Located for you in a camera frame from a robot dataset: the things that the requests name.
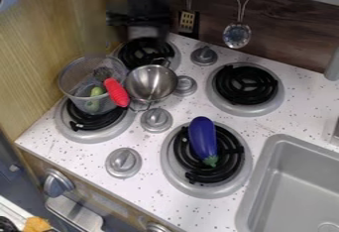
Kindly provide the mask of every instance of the oven handle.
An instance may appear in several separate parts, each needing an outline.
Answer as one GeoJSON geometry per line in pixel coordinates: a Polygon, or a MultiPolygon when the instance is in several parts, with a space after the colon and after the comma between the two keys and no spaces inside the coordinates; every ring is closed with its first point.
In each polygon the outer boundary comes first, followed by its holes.
{"type": "Polygon", "coordinates": [[[81,232],[103,232],[103,218],[88,208],[65,197],[49,197],[46,209],[56,217],[75,227],[81,232]]]}

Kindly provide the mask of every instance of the white countertop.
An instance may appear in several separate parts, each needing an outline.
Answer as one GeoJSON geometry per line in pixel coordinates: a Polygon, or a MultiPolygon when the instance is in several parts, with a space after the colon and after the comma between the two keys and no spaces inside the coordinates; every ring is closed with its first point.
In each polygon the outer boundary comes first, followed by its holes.
{"type": "Polygon", "coordinates": [[[177,75],[193,77],[198,82],[198,90],[184,98],[172,95],[158,105],[173,116],[173,125],[169,130],[161,134],[145,132],[140,126],[142,113],[139,113],[132,126],[118,138],[100,144],[77,144],[58,132],[54,120],[55,108],[52,108],[16,144],[184,231],[194,232],[236,231],[235,214],[246,186],[232,195],[212,200],[190,197],[174,188],[163,175],[160,150],[164,138],[175,127],[196,116],[206,116],[228,125],[248,143],[254,164],[264,143],[274,134],[292,135],[339,151],[329,143],[339,115],[338,82],[328,81],[317,72],[216,46],[211,48],[218,53],[218,62],[200,67],[193,64],[189,56],[194,49],[206,44],[178,35],[171,35],[170,40],[181,51],[182,62],[177,75]],[[212,105],[205,94],[209,73],[216,67],[236,61],[257,63],[281,78],[285,99],[278,110],[262,117],[246,118],[231,116],[212,105]],[[107,156],[122,147],[135,149],[143,158],[141,170],[125,180],[110,176],[104,168],[107,156]]]}

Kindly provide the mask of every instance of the gray sink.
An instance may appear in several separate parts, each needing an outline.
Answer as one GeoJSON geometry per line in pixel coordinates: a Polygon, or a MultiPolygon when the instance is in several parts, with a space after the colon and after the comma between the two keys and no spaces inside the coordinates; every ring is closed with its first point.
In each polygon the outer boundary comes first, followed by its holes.
{"type": "Polygon", "coordinates": [[[270,137],[236,215],[239,232],[339,232],[339,154],[270,137]]]}

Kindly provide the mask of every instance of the blue object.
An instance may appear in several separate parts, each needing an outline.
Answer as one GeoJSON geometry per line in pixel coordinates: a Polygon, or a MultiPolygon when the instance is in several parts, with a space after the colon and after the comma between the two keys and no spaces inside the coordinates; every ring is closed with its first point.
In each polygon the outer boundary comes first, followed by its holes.
{"type": "Polygon", "coordinates": [[[196,117],[188,126],[189,143],[195,154],[212,167],[218,162],[218,147],[214,123],[207,117],[196,117]]]}

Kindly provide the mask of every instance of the strainer handle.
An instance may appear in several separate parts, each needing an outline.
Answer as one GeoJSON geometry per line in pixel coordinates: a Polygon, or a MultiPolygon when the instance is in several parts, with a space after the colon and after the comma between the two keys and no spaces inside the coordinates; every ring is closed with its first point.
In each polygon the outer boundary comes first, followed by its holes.
{"type": "Polygon", "coordinates": [[[164,66],[166,68],[170,67],[170,60],[168,60],[167,58],[163,58],[163,57],[161,57],[161,58],[153,58],[151,64],[154,64],[155,61],[157,61],[157,60],[163,60],[164,61],[164,64],[162,64],[162,66],[164,66]]]}

